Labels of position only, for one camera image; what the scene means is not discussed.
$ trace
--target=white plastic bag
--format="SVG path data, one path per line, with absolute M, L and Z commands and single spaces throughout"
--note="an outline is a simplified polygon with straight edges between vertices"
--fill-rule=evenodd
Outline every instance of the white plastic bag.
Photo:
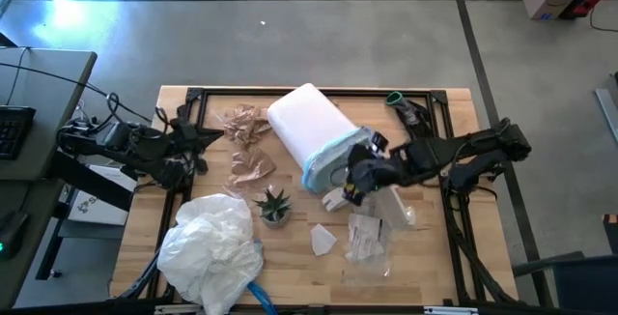
M 183 204 L 176 221 L 156 265 L 185 300 L 202 304 L 208 315 L 228 312 L 264 263 L 249 207 L 215 194 Z

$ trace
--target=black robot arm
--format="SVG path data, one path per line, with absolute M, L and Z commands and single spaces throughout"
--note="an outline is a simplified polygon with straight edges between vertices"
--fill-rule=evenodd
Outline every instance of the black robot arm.
M 520 128 L 511 125 L 509 119 L 503 119 L 490 129 L 451 139 L 417 138 L 391 149 L 390 158 L 383 157 L 380 151 L 383 150 L 360 144 L 351 149 L 345 195 L 356 205 L 360 205 L 368 192 L 389 185 L 421 184 L 438 175 L 449 164 L 457 169 L 456 181 L 469 186 L 475 177 L 492 170 L 504 160 L 525 159 L 531 149 Z M 458 160 L 472 156 L 480 157 L 470 164 L 456 166 Z
M 148 174 L 163 188 L 176 189 L 192 175 L 189 157 L 198 172 L 206 173 L 206 162 L 194 155 L 203 153 L 223 131 L 198 128 L 183 118 L 165 123 L 170 133 L 124 121 L 95 127 L 73 121 L 58 131 L 57 139 L 69 155 L 104 156 L 122 164 L 128 175 Z

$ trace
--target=desk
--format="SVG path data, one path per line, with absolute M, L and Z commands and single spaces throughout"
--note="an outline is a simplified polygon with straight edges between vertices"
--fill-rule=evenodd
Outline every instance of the desk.
M 0 62 L 16 65 L 23 48 L 0 49 Z M 97 55 L 93 52 L 30 49 L 24 53 L 21 65 L 61 75 L 80 82 L 90 76 Z M 14 80 L 16 69 L 0 67 L 2 85 L 0 101 L 5 103 Z M 58 203 L 63 182 L 41 180 L 30 184 L 25 181 L 41 177 L 56 151 L 55 130 L 71 116 L 83 87 L 35 72 L 20 71 L 15 84 L 12 105 L 26 105 L 37 109 L 35 124 L 26 139 L 19 159 L 0 161 L 0 178 L 24 181 L 0 181 L 0 216 L 16 210 L 25 200 L 24 210 L 30 214 L 24 243 L 10 261 L 0 262 L 0 309 L 10 307 L 19 293 L 30 264 L 37 252 L 47 222 Z
M 158 105 L 167 111 L 175 111 L 184 103 L 186 89 L 162 87 Z M 466 89 L 448 89 L 446 93 L 455 134 L 477 130 L 478 122 L 470 92 Z M 223 116 L 240 103 L 268 107 L 276 99 L 259 96 L 259 93 L 251 96 L 209 95 L 204 127 L 221 128 L 218 116 Z M 390 140 L 390 146 L 407 139 L 393 111 L 384 105 L 382 99 L 341 97 L 331 100 L 357 125 L 384 134 Z M 249 204 L 254 214 L 255 237 L 264 243 L 265 263 L 257 282 L 275 304 L 430 305 L 442 304 L 444 299 L 457 299 L 444 214 L 437 189 L 420 186 L 398 189 L 404 204 L 416 210 L 415 229 L 397 234 L 391 248 L 389 277 L 367 284 L 348 283 L 342 281 L 342 268 L 346 263 L 343 255 L 348 240 L 350 208 L 328 213 L 320 197 L 304 191 L 300 184 L 300 168 L 274 132 L 267 133 L 258 146 L 277 165 L 270 178 L 291 195 L 293 210 L 292 219 L 284 228 L 269 230 L 257 217 L 255 204 Z M 210 172 L 195 178 L 193 198 L 223 192 L 221 185 L 231 173 L 231 154 L 236 149 L 237 146 L 226 138 L 217 140 L 207 148 L 204 157 Z M 147 188 L 135 195 L 111 284 L 112 295 L 120 295 L 152 258 L 164 197 L 165 193 L 156 188 Z M 504 290 L 516 298 L 517 290 L 495 200 L 480 191 L 473 193 L 470 200 L 469 210 L 479 256 Z M 180 196 L 177 197 L 175 210 L 179 204 Z M 309 233 L 317 223 L 338 239 L 331 252 L 321 257 L 314 256 Z M 473 295 L 469 266 L 463 260 L 466 286 L 468 293 Z M 164 282 L 161 277 L 159 293 L 165 288 Z M 256 303 L 248 293 L 238 301 L 238 304 Z

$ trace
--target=white object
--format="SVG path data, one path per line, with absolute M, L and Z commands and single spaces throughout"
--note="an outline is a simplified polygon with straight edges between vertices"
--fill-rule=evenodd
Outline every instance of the white object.
M 227 313 L 264 263 L 249 207 L 215 194 L 183 204 L 176 221 L 157 267 L 185 300 L 202 304 L 208 315 Z
M 305 83 L 275 101 L 268 122 L 301 168 L 324 145 L 357 127 L 318 88 Z
M 123 174 L 119 168 L 111 166 L 90 165 L 95 171 L 107 180 L 124 187 L 128 191 L 135 189 L 135 181 Z M 125 225 L 128 213 L 84 191 L 78 191 L 73 206 L 70 208 L 69 220 L 92 222 L 113 225 Z
M 348 200 L 344 199 L 344 189 L 341 187 L 336 187 L 322 198 L 322 204 L 330 213 L 345 207 L 349 203 Z
M 316 256 L 322 256 L 330 251 L 337 242 L 337 238 L 332 235 L 321 224 L 317 224 L 311 230 L 311 247 Z

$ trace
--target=keyboard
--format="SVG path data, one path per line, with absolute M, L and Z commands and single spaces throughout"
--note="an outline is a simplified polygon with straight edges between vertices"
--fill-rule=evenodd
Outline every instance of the keyboard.
M 0 159 L 17 158 L 32 128 L 35 112 L 31 107 L 0 106 Z

